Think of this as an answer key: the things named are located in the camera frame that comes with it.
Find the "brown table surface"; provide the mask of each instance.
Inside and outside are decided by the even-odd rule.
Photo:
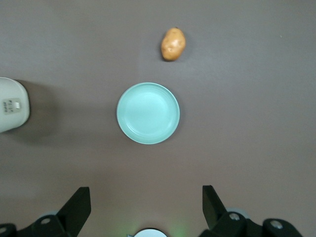
[[[258,224],[316,236],[315,0],[2,0],[0,77],[28,90],[28,122],[0,134],[0,223],[23,228],[89,186],[80,237],[168,237],[207,228],[202,185]],[[164,62],[171,27],[187,48]],[[120,96],[176,96],[175,133],[127,138]]]

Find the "white container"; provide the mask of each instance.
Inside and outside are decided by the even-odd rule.
[[[26,89],[15,80],[0,78],[0,132],[21,126],[29,115]]]

